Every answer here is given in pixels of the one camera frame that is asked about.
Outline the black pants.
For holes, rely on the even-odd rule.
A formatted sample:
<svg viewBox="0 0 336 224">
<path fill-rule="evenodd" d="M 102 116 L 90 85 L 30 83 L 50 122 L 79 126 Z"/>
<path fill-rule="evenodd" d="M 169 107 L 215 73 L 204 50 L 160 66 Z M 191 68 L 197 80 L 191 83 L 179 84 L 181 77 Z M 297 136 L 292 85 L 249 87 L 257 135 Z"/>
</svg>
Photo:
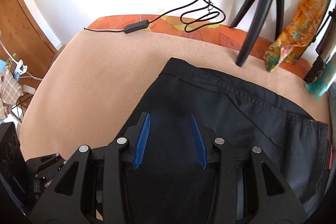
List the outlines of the black pants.
<svg viewBox="0 0 336 224">
<path fill-rule="evenodd" d="M 170 59 L 127 119 L 120 135 L 150 115 L 143 161 L 126 172 L 133 223 L 206 223 L 216 172 L 199 164 L 192 120 L 234 147 L 259 146 L 307 214 L 329 177 L 329 125 L 266 88 Z"/>
</svg>

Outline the checkered cloth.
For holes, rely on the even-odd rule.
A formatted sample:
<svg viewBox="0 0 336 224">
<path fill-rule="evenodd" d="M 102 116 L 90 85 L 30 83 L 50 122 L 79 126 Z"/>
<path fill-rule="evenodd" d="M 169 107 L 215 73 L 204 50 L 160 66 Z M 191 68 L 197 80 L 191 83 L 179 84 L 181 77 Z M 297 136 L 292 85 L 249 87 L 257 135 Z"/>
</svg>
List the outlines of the checkered cloth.
<svg viewBox="0 0 336 224">
<path fill-rule="evenodd" d="M 1 119 L 6 119 L 10 113 L 10 106 L 14 106 L 23 94 L 23 89 L 16 82 L 8 69 L 1 72 Z"/>
</svg>

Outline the white power strip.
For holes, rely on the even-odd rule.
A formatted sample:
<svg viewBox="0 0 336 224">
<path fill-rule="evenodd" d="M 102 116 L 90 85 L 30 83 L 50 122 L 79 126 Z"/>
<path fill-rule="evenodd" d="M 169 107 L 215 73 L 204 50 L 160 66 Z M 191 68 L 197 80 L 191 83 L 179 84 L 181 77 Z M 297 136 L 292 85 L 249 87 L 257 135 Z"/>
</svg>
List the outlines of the white power strip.
<svg viewBox="0 0 336 224">
<path fill-rule="evenodd" d="M 27 72 L 27 65 L 24 65 L 23 60 L 19 60 L 16 62 L 16 67 L 14 69 L 13 76 L 15 79 L 21 77 L 21 75 Z"/>
</svg>

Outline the folded black tripod stick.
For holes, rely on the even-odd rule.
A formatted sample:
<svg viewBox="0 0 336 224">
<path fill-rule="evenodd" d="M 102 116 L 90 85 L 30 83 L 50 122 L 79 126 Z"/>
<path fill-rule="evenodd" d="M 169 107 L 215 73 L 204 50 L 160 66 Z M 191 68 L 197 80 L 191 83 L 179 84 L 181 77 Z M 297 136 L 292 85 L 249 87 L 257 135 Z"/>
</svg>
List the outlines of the folded black tripod stick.
<svg viewBox="0 0 336 224">
<path fill-rule="evenodd" d="M 331 18 L 328 28 L 316 49 L 318 57 L 303 79 L 308 84 L 317 79 L 321 72 L 326 68 L 327 61 L 331 57 L 331 53 L 335 47 L 335 9 L 329 11 L 328 18 Z"/>
</svg>

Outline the orange patterned cloth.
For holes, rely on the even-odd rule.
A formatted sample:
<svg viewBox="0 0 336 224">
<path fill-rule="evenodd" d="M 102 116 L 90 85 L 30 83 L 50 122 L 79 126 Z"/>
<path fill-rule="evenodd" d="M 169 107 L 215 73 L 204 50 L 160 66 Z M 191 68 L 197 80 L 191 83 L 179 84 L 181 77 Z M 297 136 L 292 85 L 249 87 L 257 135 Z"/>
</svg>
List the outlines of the orange patterned cloth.
<svg viewBox="0 0 336 224">
<path fill-rule="evenodd" d="M 300 0 L 291 22 L 264 53 L 268 72 L 281 63 L 296 64 L 313 40 L 325 16 L 329 0 Z"/>
</svg>

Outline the black tripod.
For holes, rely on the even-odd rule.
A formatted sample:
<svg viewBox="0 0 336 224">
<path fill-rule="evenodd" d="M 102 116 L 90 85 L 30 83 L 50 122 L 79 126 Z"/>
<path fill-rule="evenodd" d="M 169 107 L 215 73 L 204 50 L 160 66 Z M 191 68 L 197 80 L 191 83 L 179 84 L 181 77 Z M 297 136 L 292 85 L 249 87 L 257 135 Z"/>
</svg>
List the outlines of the black tripod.
<svg viewBox="0 0 336 224">
<path fill-rule="evenodd" d="M 240 8 L 238 14 L 233 19 L 230 24 L 230 28 L 235 28 L 238 26 L 240 21 L 244 18 L 247 11 L 251 8 L 252 4 L 256 0 L 245 0 L 242 7 Z M 284 5 L 285 0 L 259 0 L 255 14 L 252 19 L 251 26 L 248 30 L 248 33 L 245 37 L 244 43 L 241 46 L 241 50 L 236 59 L 236 65 L 242 67 L 248 58 L 250 52 L 256 40 L 261 32 L 262 27 L 264 26 L 266 17 L 272 6 L 272 2 L 276 1 L 276 30 L 275 37 L 277 38 L 282 32 L 283 19 L 284 19 Z"/>
</svg>

